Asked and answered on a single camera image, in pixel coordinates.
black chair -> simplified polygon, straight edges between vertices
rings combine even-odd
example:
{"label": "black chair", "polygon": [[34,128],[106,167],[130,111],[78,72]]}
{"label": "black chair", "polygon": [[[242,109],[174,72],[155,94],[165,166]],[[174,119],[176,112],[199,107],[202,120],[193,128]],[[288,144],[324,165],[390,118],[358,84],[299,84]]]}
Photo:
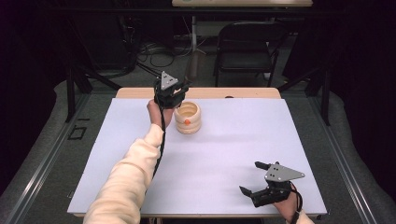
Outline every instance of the black chair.
{"label": "black chair", "polygon": [[289,31],[277,21],[238,21],[219,32],[214,76],[216,87],[221,73],[270,73],[271,86],[279,47]]}

gray floor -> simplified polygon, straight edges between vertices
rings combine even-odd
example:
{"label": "gray floor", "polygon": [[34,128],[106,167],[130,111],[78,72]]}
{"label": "gray floor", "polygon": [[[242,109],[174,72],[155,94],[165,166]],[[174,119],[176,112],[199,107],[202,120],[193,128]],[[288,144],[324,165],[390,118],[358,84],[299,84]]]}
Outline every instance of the gray floor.
{"label": "gray floor", "polygon": [[[287,61],[293,39],[281,50],[273,86],[285,82],[281,72]],[[205,66],[194,81],[196,87],[213,87],[211,76],[214,62],[213,46],[202,45],[208,54]],[[152,56],[153,64],[171,62],[169,56]],[[161,68],[174,77],[183,78],[188,57],[176,57]],[[149,60],[145,64],[152,66]],[[131,74],[112,78],[123,87],[150,87],[154,77],[136,68]],[[55,88],[58,98],[48,123],[38,137],[31,153],[0,198],[1,223],[82,223],[82,219],[66,213],[72,192],[76,188],[92,144],[100,130],[115,91],[92,80],[94,91],[77,93],[78,113],[70,123],[67,116],[65,83]],[[262,77],[238,75],[222,77],[221,87],[265,86]],[[330,127],[318,116],[318,98],[303,94],[306,83],[282,92],[302,140],[320,192],[330,215],[317,223],[394,223],[396,206],[374,182],[361,162],[351,141],[350,130],[342,101],[334,94],[330,101]],[[72,130],[84,127],[80,140],[73,139]],[[265,223],[284,223],[281,218],[266,219]]]}

hand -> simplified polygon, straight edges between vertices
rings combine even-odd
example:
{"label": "hand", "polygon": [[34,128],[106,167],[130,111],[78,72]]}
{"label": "hand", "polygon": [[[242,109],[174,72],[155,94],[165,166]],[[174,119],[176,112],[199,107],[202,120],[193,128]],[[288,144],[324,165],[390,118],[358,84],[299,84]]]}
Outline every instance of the hand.
{"label": "hand", "polygon": [[274,207],[279,211],[280,215],[285,218],[288,223],[291,223],[295,212],[297,211],[297,195],[294,192],[291,192],[288,199],[284,200],[280,203],[274,203]]}
{"label": "hand", "polygon": [[[165,119],[165,128],[168,127],[169,123],[171,122],[174,111],[175,111],[174,108],[163,110],[163,118]],[[160,127],[163,126],[160,108],[158,107],[157,104],[155,104],[154,100],[148,101],[148,114],[151,123],[157,124]]]}

chair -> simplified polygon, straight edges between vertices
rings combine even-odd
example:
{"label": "chair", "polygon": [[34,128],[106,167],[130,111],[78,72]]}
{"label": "chair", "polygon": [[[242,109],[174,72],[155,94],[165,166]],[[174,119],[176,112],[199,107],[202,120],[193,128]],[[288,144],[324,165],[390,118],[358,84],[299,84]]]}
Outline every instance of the chair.
{"label": "chair", "polygon": [[256,76],[270,73],[267,83],[270,87],[278,49],[288,35],[289,31],[277,21],[238,21],[226,25],[219,32],[213,73],[216,87],[219,85],[219,72],[256,73]]}

